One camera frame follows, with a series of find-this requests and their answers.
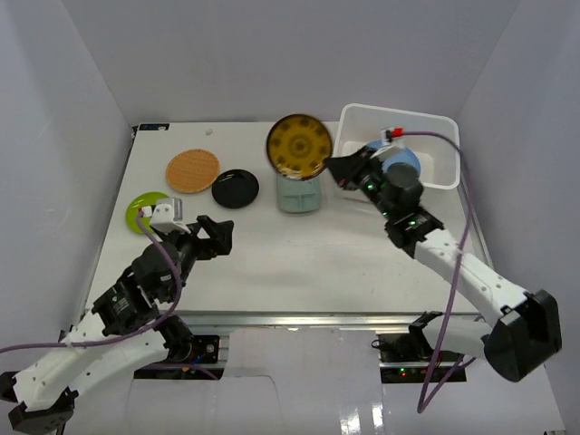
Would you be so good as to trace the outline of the black round plate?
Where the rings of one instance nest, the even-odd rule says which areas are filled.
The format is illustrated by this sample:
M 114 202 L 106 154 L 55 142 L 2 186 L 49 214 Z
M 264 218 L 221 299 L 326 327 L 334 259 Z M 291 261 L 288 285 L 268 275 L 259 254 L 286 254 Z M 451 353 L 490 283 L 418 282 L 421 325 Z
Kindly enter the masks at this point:
M 259 193 L 259 182 L 254 174 L 244 169 L 221 173 L 211 187 L 213 199 L 223 208 L 241 209 L 254 202 Z

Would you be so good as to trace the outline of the yellow patterned black-rimmed plate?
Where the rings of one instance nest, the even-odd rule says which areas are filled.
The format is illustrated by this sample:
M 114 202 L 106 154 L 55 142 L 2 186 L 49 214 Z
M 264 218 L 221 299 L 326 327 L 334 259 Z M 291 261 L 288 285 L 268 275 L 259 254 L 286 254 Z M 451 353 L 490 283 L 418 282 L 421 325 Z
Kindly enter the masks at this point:
M 292 180 L 308 180 L 325 170 L 334 139 L 317 118 L 294 113 L 277 121 L 266 136 L 266 157 L 274 171 Z

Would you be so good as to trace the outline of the blue round plate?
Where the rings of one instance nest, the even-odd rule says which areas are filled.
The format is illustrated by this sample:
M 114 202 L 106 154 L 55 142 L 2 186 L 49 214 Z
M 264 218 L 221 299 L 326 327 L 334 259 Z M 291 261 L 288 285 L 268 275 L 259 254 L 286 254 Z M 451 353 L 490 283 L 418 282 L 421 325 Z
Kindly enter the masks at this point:
M 367 142 L 364 147 L 378 155 L 378 159 L 382 163 L 383 173 L 386 173 L 392 165 L 401 163 L 413 167 L 418 176 L 421 174 L 421 164 L 418 157 L 404 144 L 386 146 L 381 140 L 374 140 Z

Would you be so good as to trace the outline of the green round plate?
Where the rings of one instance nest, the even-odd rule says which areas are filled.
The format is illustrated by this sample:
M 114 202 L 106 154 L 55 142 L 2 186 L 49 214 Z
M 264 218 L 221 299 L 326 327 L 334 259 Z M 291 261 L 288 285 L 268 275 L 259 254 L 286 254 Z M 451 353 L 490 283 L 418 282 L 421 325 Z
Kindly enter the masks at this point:
M 129 230 L 141 236 L 143 232 L 137 225 L 139 211 L 146 206 L 155 206 L 159 199 L 167 197 L 167 194 L 158 191 L 149 191 L 138 195 L 126 208 L 125 222 Z

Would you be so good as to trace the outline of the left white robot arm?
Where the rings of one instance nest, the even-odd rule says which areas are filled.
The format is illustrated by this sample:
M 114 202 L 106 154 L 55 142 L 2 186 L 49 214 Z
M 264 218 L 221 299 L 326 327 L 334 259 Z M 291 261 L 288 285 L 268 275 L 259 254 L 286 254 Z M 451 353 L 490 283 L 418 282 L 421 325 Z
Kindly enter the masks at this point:
M 13 430 L 49 434 L 75 403 L 122 372 L 151 364 L 189 365 L 195 338 L 174 311 L 193 266 L 227 256 L 235 224 L 199 216 L 172 231 L 146 229 L 150 244 L 97 298 L 90 311 L 28 368 L 1 375 L 1 398 L 14 404 Z

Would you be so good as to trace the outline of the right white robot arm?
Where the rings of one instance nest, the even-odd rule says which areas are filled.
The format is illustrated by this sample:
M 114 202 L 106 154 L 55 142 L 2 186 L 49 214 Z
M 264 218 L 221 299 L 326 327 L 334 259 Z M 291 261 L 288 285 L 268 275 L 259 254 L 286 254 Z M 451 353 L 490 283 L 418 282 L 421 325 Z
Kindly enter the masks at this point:
M 562 348 L 556 299 L 508 281 L 472 254 L 421 204 L 423 186 L 405 163 L 382 166 L 377 151 L 329 158 L 325 166 L 340 189 L 358 189 L 385 217 L 391 242 L 449 282 L 482 316 L 480 323 L 426 312 L 409 326 L 409 348 L 418 360 L 441 350 L 486 361 L 497 374 L 519 382 Z

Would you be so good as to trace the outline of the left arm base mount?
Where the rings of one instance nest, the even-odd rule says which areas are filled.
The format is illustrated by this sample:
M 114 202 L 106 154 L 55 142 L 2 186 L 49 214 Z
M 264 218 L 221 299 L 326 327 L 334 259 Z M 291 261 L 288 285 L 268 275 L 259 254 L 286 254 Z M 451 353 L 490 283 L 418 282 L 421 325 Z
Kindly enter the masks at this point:
M 191 376 L 215 380 L 223 372 L 218 368 L 220 342 L 218 335 L 196 334 L 188 345 L 169 356 L 168 362 Z

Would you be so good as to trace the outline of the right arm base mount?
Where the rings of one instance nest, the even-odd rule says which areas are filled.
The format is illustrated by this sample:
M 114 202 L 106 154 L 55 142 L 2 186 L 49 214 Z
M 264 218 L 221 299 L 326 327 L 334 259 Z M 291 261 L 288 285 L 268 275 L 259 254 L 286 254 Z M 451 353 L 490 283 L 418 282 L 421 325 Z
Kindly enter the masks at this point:
M 382 384 L 423 384 L 430 363 L 430 354 L 418 353 L 408 333 L 382 333 L 371 342 L 379 354 Z M 447 373 L 459 355 L 443 351 L 438 357 L 430 382 L 437 383 Z M 463 368 L 457 369 L 448 382 L 466 382 Z

